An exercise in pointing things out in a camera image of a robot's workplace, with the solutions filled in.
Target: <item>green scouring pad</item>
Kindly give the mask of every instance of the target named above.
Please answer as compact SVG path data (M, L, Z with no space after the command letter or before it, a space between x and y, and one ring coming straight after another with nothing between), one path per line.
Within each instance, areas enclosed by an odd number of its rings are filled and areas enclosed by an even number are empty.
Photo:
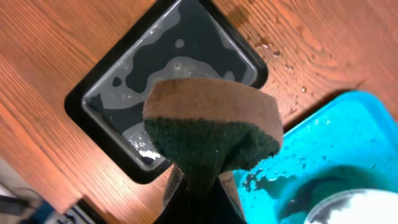
M252 169L282 145L275 99L237 82L157 82L143 114L153 145L180 168L198 198L207 195L221 173Z

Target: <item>black tray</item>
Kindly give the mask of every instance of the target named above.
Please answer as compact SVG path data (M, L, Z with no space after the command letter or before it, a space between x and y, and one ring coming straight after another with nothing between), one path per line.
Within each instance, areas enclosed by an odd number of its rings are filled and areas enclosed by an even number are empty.
M170 165L142 124L154 82L213 77L260 88L267 74L211 1L158 0L69 93L65 110L132 180L146 184Z

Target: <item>tray rim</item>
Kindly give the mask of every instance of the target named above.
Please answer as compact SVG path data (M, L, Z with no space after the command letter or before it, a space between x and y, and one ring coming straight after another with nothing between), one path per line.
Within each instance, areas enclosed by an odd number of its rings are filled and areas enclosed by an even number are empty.
M156 0L145 14L123 35L122 38L100 59L97 64L67 95L64 108L67 115L101 148L127 176L139 184L148 184L156 179L172 165L165 159L153 170L143 170L101 126L84 111L81 106L86 92L108 71L114 63L147 31L151 25L178 0ZM246 42L242 35L234 29L227 18L219 11L211 0L197 0L210 13L213 19L231 37L237 47L257 68L257 78L251 85L261 88L268 78L266 63L257 52Z

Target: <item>wooden table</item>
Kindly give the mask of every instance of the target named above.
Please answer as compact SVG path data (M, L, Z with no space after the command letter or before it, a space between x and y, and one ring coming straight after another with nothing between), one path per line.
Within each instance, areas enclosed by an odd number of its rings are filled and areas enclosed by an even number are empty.
M67 93L154 0L0 1L0 155L59 212L86 198L109 222L150 223L169 172L131 181L67 116ZM269 66L287 127L344 90L398 118L395 0L215 0Z

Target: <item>blue plastic surface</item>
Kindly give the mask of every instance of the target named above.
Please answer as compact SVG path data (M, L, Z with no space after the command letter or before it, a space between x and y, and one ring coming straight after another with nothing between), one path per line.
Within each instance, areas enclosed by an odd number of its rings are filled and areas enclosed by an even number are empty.
M234 171L246 220L302 224L318 201L340 190L398 192L397 150L398 128L382 103L366 92L345 93L286 133L278 155Z

